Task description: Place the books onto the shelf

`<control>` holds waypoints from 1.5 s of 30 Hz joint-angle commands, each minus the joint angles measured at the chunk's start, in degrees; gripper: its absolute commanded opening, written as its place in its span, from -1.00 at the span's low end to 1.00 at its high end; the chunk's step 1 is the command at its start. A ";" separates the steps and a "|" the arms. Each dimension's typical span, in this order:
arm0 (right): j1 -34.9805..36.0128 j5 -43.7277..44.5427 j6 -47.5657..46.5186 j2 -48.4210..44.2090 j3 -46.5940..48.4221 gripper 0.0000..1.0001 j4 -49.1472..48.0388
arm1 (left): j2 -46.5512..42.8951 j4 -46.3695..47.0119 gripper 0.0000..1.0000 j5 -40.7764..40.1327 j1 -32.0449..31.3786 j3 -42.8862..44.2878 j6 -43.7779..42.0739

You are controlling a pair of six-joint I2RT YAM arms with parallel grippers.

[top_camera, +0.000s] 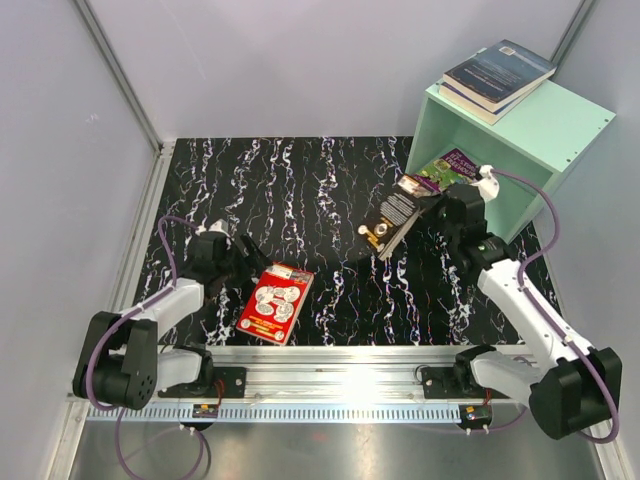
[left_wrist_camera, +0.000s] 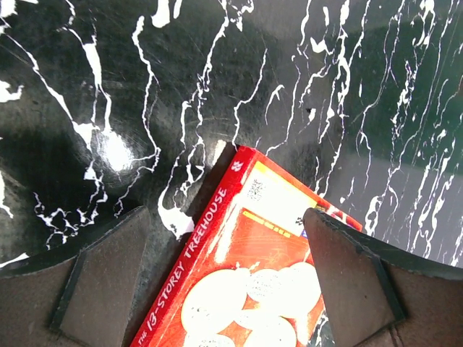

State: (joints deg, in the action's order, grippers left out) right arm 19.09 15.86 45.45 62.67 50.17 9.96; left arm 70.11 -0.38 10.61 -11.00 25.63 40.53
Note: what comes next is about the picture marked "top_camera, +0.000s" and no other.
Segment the purple Treehouse book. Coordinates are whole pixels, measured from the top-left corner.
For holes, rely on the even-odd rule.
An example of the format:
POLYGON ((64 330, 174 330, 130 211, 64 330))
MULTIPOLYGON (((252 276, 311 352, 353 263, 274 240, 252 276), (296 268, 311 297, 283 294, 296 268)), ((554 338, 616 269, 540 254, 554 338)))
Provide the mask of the purple Treehouse book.
POLYGON ((428 190, 441 193, 454 184, 470 184, 476 180, 479 167, 459 148, 452 148, 412 175, 428 190))

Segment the red book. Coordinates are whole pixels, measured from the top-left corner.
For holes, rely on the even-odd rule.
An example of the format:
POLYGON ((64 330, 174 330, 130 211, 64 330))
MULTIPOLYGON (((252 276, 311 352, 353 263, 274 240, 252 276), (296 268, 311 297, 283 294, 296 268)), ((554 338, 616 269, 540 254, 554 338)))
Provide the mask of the red book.
POLYGON ((259 278, 236 329, 284 346, 297 323, 314 274, 282 264, 267 267, 259 278))

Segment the black paperback book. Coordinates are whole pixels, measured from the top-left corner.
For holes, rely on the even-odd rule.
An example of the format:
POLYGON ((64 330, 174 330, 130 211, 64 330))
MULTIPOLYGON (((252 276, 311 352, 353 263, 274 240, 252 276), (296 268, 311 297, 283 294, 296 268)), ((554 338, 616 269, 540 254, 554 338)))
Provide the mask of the black paperback book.
POLYGON ((419 217, 439 201, 440 195, 412 176, 403 175, 358 225, 357 234, 380 261, 385 261, 419 217))

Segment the blue orange paperback book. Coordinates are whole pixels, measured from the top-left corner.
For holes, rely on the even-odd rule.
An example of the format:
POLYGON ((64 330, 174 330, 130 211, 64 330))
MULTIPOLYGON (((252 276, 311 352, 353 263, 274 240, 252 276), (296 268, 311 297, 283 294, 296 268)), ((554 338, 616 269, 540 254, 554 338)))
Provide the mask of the blue orange paperback book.
POLYGON ((454 105, 460 107, 467 113, 478 118, 479 120, 482 120, 486 124, 495 125, 499 120, 501 120, 505 115, 513 110, 519 103, 521 103, 528 96, 528 93, 521 95, 520 97, 495 111, 483 107, 478 102, 463 95, 461 92, 451 87, 446 82, 443 82, 439 85, 439 95, 447 99, 454 105))

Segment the dark blue hardcover book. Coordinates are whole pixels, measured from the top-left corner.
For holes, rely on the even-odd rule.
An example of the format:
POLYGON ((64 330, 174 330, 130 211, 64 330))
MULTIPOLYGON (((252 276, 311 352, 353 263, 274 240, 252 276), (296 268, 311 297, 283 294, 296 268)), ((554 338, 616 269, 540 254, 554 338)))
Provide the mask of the dark blue hardcover book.
POLYGON ((556 65, 512 41, 485 48, 443 74, 442 81, 495 111, 556 72, 556 65))

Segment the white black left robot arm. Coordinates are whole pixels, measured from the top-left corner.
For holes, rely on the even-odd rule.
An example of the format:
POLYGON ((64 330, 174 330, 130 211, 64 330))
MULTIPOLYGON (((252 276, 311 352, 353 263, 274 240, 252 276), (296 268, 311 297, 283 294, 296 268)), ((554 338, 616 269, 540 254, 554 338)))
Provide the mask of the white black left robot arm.
POLYGON ((108 411, 140 410, 162 391, 209 394, 220 385, 211 353, 195 345, 160 352, 158 341, 223 288, 250 283, 270 264, 248 235, 195 235, 176 280, 127 310, 91 318, 72 380, 74 395, 108 411))

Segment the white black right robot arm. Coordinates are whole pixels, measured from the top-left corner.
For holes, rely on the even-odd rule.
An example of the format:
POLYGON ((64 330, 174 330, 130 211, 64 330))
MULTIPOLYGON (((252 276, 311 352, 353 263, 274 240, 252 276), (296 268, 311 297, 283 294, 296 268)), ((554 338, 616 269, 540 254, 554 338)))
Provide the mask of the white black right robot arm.
POLYGON ((622 361, 611 348, 597 349, 549 305, 525 276, 514 250, 490 233, 486 200, 476 185, 455 184, 422 202, 445 238, 459 276, 471 280, 516 329, 536 363, 520 363, 490 345, 456 355, 453 385, 465 397, 494 390, 529 409, 552 439, 582 434, 611 421, 604 437, 619 431, 622 361))

